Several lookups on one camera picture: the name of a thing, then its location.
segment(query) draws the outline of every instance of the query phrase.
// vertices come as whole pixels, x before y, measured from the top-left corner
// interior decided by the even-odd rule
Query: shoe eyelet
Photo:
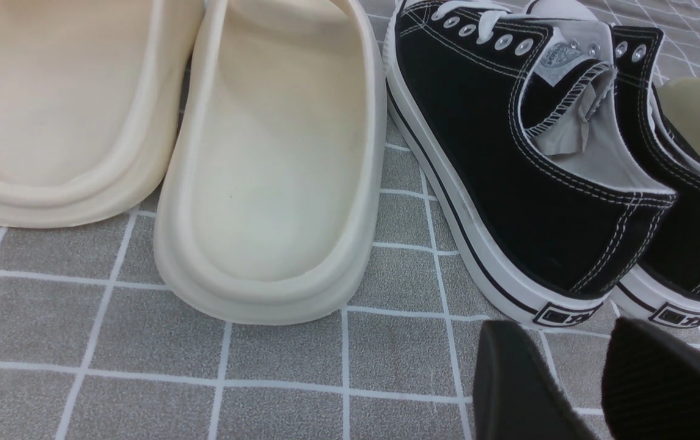
[[[507,46],[512,43],[512,35],[511,34],[504,34],[503,36],[499,37],[497,42],[494,43],[494,48],[496,50],[503,50]]]
[[[459,24],[459,21],[460,21],[459,17],[452,16],[452,17],[448,18],[447,20],[445,20],[444,23],[442,23],[442,27],[445,29],[453,28],[455,25]]]
[[[531,38],[523,40],[521,44],[519,44],[516,48],[515,54],[518,56],[522,56],[524,53],[527,53],[529,52],[529,50],[532,49],[532,45],[534,45],[534,41]]]
[[[588,54],[591,56],[591,58],[599,57],[599,46],[597,43],[592,43],[589,45]]]
[[[621,42],[619,43],[618,46],[616,46],[616,50],[614,51],[616,58],[621,58],[624,56],[625,53],[627,53],[627,42]]]
[[[469,34],[472,34],[473,32],[475,32],[476,28],[478,28],[478,27],[476,27],[474,24],[468,24],[459,30],[459,36],[460,37],[468,36]]]
[[[489,42],[493,37],[494,37],[494,33],[493,33],[493,32],[489,34],[489,37],[488,37],[488,38],[483,39],[483,38],[481,38],[481,37],[478,37],[478,39],[475,40],[475,44],[476,44],[476,45],[482,45],[482,44],[484,44],[484,43]]]
[[[640,45],[632,53],[632,62],[638,62],[646,56],[646,45]]]

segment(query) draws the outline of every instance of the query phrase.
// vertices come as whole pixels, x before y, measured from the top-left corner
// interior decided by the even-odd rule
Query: gray fabric surface
[[[393,0],[362,3],[382,39]],[[665,30],[657,81],[700,77],[700,0],[585,4]],[[503,316],[470,280],[391,123],[383,188],[358,294],[289,328],[223,323],[168,292],[152,257],[158,193],[94,225],[0,229],[0,439],[469,435],[479,326]],[[602,438],[599,379],[618,315],[609,303],[577,328],[529,331]],[[673,333],[700,348],[700,329]]]

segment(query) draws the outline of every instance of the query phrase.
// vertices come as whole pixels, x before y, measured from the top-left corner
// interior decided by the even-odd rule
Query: black shoe
[[[616,127],[610,27],[408,0],[384,59],[389,111],[484,295],[530,325],[590,318],[675,199]]]
[[[671,328],[700,326],[700,156],[660,111],[652,72],[663,32],[613,27],[616,117],[632,155],[679,192],[640,262],[612,298],[634,317]]]
[[[616,320],[602,372],[613,437],[700,438],[700,351],[643,320]]]
[[[517,323],[483,323],[472,402],[478,440],[596,438]]]

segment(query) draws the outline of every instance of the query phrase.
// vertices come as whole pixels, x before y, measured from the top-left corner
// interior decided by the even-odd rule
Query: black canvas sneaker
[[[660,110],[652,73],[663,32],[613,27],[616,116],[635,159],[679,192],[640,262],[612,298],[638,318],[672,328],[700,325],[700,156]]]
[[[674,203],[624,147],[613,50],[605,23],[489,1],[408,0],[389,25],[389,111],[473,280],[521,323],[590,318]]]

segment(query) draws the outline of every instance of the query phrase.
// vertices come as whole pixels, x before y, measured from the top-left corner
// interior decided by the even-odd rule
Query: white shoelace
[[[490,0],[450,0],[437,8],[437,11],[431,16],[434,20],[442,19],[448,12],[456,8],[471,8],[471,9],[489,9],[481,15],[478,20],[478,44],[482,44],[490,40],[493,34],[493,29],[496,23],[505,18],[523,18],[529,17],[528,14],[514,14],[510,9],[502,5],[497,5]]]

